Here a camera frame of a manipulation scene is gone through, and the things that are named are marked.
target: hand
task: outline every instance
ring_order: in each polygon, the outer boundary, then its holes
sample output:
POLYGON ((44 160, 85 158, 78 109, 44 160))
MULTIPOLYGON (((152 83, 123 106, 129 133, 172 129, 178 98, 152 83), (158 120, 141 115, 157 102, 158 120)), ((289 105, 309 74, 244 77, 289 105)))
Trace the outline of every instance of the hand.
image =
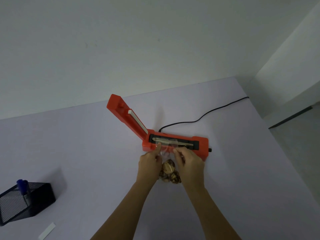
POLYGON ((162 157, 159 155, 161 143, 155 150, 147 152, 140 157, 137 182, 143 182, 152 187, 159 178, 162 168, 162 157))
POLYGON ((185 147, 177 147, 173 150, 178 164, 181 182, 188 192, 205 187, 203 170, 205 163, 193 151, 185 147))

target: floor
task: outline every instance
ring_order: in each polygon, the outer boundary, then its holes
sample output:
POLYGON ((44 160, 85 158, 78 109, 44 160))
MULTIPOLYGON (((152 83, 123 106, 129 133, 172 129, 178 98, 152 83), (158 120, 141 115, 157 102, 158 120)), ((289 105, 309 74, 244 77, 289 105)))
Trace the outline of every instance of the floor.
POLYGON ((270 132, 320 204, 320 105, 270 132))

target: clear plastic bag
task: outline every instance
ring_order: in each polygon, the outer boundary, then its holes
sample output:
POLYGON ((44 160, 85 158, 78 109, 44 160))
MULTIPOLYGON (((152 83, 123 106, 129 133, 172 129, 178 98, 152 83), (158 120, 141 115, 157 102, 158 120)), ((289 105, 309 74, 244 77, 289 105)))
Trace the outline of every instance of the clear plastic bag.
POLYGON ((168 143, 161 144, 160 155, 162 156, 162 169, 160 171, 159 178, 163 182, 172 182, 173 184, 181 183, 179 172, 176 168, 173 149, 177 147, 177 144, 170 142, 177 142, 177 139, 169 140, 168 143))

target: blue pen cap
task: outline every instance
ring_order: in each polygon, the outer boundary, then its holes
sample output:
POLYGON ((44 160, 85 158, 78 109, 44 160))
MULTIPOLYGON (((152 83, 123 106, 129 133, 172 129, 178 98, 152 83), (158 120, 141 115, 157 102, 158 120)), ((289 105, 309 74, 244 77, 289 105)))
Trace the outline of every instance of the blue pen cap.
POLYGON ((20 190, 20 192, 21 192, 22 195, 25 195, 25 194, 27 193, 27 190, 28 190, 28 181, 19 179, 19 180, 17 181, 17 186, 18 186, 18 189, 20 190))

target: mushroom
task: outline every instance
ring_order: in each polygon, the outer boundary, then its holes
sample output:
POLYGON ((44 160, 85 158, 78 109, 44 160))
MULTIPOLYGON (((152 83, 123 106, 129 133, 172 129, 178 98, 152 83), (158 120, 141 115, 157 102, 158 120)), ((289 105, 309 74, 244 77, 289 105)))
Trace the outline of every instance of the mushroom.
POLYGON ((162 179, 162 181, 164 182, 169 182, 169 175, 165 172, 163 172, 163 170, 160 171, 160 174, 159 174, 159 178, 162 179))
POLYGON ((173 184, 181 183, 181 178, 179 176, 178 171, 174 171, 169 175, 169 181, 171 181, 173 184))
POLYGON ((167 174, 173 173, 175 170, 174 162, 171 159, 168 159, 162 164, 162 170, 167 174))

